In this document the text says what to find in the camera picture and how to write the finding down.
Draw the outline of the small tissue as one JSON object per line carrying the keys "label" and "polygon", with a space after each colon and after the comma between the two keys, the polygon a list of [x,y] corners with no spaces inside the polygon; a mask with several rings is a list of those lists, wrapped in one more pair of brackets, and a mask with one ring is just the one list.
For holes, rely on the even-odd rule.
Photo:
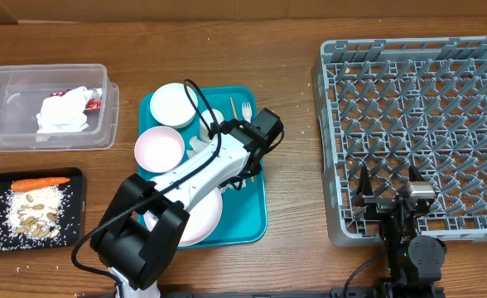
{"label": "small tissue", "polygon": [[189,145],[191,149],[186,151],[186,155],[189,159],[191,159],[197,153],[204,150],[209,145],[209,143],[201,141],[197,136],[193,136],[189,140]]}

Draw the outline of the large pink plate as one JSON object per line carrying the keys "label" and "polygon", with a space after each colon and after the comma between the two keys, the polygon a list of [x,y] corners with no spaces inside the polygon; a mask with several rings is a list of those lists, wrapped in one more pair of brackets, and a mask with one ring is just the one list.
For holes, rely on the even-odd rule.
{"label": "large pink plate", "polygon": [[189,212],[190,217],[178,247],[195,245],[207,238],[218,225],[222,210],[222,195],[218,188],[214,188]]}

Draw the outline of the pink bowl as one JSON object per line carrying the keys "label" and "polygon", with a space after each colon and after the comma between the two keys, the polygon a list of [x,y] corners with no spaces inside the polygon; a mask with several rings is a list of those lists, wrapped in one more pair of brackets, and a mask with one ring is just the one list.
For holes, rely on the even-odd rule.
{"label": "pink bowl", "polygon": [[181,163],[184,153],[182,136],[174,128],[166,126],[147,129],[139,136],[134,147],[137,164],[153,173],[173,170]]}

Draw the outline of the red snack wrapper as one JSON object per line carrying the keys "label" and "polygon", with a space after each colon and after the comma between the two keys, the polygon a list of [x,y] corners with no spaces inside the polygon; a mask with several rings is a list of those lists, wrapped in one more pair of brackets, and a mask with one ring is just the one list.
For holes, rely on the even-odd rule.
{"label": "red snack wrapper", "polygon": [[[100,110],[101,105],[102,105],[102,93],[103,93],[103,91],[100,88],[91,89],[91,91],[92,91],[92,94],[89,96],[89,99],[88,99],[87,104],[85,106],[85,110],[86,111]],[[68,92],[70,92],[69,89],[62,90],[62,91],[50,93],[50,96],[51,97],[54,97],[54,96],[60,96],[61,97],[61,96],[64,96],[65,94],[67,94]]]}

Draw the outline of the white napkin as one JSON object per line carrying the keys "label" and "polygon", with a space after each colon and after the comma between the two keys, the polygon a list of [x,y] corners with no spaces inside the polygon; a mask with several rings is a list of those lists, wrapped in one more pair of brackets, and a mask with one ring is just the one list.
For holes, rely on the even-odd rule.
{"label": "white napkin", "polygon": [[46,98],[36,115],[38,133],[83,132],[89,124],[85,108],[94,96],[84,86],[67,91],[64,95]]}

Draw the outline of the orange carrot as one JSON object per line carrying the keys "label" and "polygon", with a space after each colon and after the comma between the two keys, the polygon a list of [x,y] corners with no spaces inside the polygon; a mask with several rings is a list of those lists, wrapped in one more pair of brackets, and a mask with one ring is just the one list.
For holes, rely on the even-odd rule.
{"label": "orange carrot", "polygon": [[52,185],[61,185],[70,182],[67,177],[46,177],[37,179],[17,180],[11,184],[11,189],[16,192],[38,190]]}

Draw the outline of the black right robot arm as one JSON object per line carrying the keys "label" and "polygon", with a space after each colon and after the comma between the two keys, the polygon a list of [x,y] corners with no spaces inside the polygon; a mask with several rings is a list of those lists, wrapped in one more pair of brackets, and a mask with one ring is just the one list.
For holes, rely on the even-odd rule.
{"label": "black right robot arm", "polygon": [[[369,171],[361,168],[354,203],[364,207],[364,218],[379,221],[379,236],[385,249],[358,267],[347,279],[342,296],[363,297],[443,297],[435,287],[441,279],[447,248],[440,239],[417,232],[417,218],[428,214],[437,192],[415,166],[408,168],[409,181],[395,191],[393,199],[379,199],[370,184]],[[389,276],[379,278],[369,288],[349,289],[354,277],[367,266],[386,257]]]}

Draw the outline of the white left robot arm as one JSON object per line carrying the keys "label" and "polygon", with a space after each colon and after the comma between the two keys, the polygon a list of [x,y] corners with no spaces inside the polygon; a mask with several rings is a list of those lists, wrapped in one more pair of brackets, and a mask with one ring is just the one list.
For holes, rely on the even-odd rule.
{"label": "white left robot arm", "polygon": [[259,174],[283,125],[255,118],[212,128],[212,142],[175,170],[153,180],[129,176],[86,235],[108,268],[105,275],[114,279],[117,297],[155,286],[176,254],[191,210],[215,188]]}

